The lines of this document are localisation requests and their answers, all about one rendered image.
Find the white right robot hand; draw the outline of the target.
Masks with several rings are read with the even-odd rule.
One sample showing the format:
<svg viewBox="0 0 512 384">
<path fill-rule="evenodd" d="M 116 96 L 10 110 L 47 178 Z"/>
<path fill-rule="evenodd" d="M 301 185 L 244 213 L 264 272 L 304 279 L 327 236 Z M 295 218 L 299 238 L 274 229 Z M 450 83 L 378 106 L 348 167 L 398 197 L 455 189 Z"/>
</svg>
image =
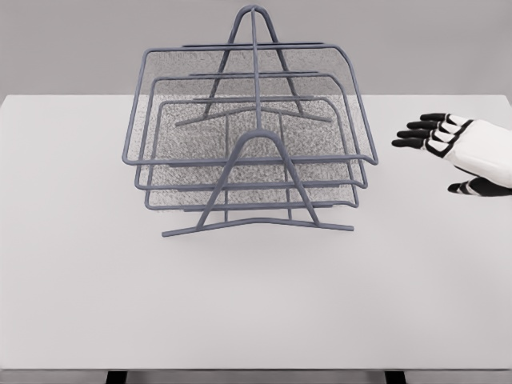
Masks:
<svg viewBox="0 0 512 384">
<path fill-rule="evenodd" d="M 474 176 L 449 185 L 452 194 L 512 196 L 512 130 L 481 119 L 431 113 L 407 123 L 391 145 L 424 150 Z"/>
</svg>

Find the large grey mesh folder tray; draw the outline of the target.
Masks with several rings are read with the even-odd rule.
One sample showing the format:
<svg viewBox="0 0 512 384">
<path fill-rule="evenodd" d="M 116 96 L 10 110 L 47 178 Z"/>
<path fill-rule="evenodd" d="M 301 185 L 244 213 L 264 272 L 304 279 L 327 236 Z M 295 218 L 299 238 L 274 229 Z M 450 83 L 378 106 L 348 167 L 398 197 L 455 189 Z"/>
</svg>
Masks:
<svg viewBox="0 0 512 384">
<path fill-rule="evenodd" d="M 359 92 L 352 63 L 336 45 L 304 43 L 227 43 L 154 48 L 142 56 L 138 83 L 130 113 L 122 160 L 130 166 L 153 164 L 146 156 L 153 106 L 201 105 L 194 118 L 182 125 L 216 118 L 217 105 L 230 104 L 234 114 L 248 109 L 259 116 L 271 112 L 270 103 L 288 102 L 291 116 L 317 120 L 305 102 L 327 102 L 340 94 L 351 134 L 353 151 L 340 155 L 295 156 L 297 163 L 366 161 L 378 164 L 378 155 Z"/>
</svg>

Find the small grey mesh folder tray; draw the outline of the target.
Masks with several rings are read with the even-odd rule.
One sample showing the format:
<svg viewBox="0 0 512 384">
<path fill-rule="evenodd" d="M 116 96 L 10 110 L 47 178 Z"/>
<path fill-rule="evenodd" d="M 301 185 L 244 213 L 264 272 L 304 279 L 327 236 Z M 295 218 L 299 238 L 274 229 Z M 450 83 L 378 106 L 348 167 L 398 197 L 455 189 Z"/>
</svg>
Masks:
<svg viewBox="0 0 512 384">
<path fill-rule="evenodd" d="M 145 143 L 146 160 L 140 183 L 151 186 L 149 204 L 155 207 L 204 205 L 235 143 L 257 128 L 252 102 L 213 104 L 162 103 L 150 113 Z M 264 102 L 262 128 L 280 137 L 291 157 L 346 155 L 354 140 L 342 98 L 300 102 Z M 273 143 L 256 138 L 245 144 L 240 158 L 278 158 Z M 230 172 L 228 190 L 219 204 L 283 204 L 302 199 L 280 162 L 255 165 L 241 160 Z"/>
</svg>

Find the medium grey mesh folder tray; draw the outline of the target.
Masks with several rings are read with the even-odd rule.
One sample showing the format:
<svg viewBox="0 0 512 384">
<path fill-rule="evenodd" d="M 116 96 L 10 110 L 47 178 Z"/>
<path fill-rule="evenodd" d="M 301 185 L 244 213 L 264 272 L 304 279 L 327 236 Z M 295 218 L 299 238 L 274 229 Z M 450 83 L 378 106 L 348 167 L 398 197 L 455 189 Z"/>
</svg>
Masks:
<svg viewBox="0 0 512 384">
<path fill-rule="evenodd" d="M 363 183 L 374 160 L 356 89 L 325 72 L 160 75 L 137 96 L 126 152 L 144 190 Z"/>
</svg>

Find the white table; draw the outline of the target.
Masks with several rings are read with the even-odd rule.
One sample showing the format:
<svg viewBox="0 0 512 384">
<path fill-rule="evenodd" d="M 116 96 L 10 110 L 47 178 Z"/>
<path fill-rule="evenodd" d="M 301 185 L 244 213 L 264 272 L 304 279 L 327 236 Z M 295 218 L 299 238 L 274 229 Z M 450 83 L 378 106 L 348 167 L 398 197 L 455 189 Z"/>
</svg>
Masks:
<svg viewBox="0 0 512 384">
<path fill-rule="evenodd" d="M 390 145 L 420 114 L 512 127 L 503 96 L 363 99 L 379 164 L 352 232 L 249 225 L 164 238 L 121 160 L 129 96 L 0 106 L 0 369 L 262 382 L 350 370 L 512 370 L 512 198 Z"/>
</svg>

